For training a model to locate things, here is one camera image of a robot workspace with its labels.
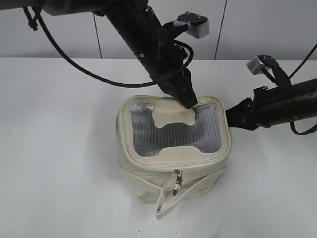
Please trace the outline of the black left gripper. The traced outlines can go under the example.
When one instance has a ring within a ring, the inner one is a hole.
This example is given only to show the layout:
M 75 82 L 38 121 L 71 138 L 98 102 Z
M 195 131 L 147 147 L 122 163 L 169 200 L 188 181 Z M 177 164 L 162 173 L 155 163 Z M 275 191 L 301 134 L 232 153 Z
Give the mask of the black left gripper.
M 175 39 L 180 33 L 162 29 L 139 38 L 135 56 L 162 92 L 190 109 L 198 103 L 187 68 L 193 59 L 193 49 Z

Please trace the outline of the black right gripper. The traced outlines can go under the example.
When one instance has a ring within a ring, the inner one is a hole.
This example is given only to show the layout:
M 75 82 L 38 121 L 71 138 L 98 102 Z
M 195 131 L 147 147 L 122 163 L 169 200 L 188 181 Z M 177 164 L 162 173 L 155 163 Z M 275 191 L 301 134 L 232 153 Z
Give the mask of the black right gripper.
M 263 86 L 253 90 L 254 97 L 246 98 L 239 104 L 226 110 L 229 127 L 254 131 L 259 127 L 270 128 L 274 124 L 267 107 L 273 102 L 275 88 Z

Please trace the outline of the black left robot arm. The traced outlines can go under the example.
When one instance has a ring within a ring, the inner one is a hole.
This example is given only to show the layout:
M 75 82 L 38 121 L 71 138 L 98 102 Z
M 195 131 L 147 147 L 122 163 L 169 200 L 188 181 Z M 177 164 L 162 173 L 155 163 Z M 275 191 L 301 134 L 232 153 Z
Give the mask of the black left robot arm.
M 2 0 L 1 10 L 21 8 L 28 25 L 36 31 L 40 26 L 55 50 L 74 68 L 104 83 L 120 88 L 145 88 L 157 85 L 162 92 L 190 109 L 197 104 L 191 73 L 187 68 L 193 49 L 176 40 L 188 30 L 187 25 L 161 25 L 146 0 Z M 41 13 L 52 16 L 91 12 L 105 16 L 144 67 L 151 79 L 141 84 L 125 84 L 98 76 L 74 62 L 57 44 Z

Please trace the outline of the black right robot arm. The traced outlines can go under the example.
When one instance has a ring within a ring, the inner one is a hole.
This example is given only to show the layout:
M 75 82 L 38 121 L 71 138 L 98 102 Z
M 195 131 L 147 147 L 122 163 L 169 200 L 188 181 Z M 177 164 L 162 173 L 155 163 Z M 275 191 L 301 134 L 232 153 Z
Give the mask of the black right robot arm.
M 256 88 L 253 98 L 246 98 L 226 110 L 229 127 L 250 131 L 316 116 L 316 79 L 288 87 Z

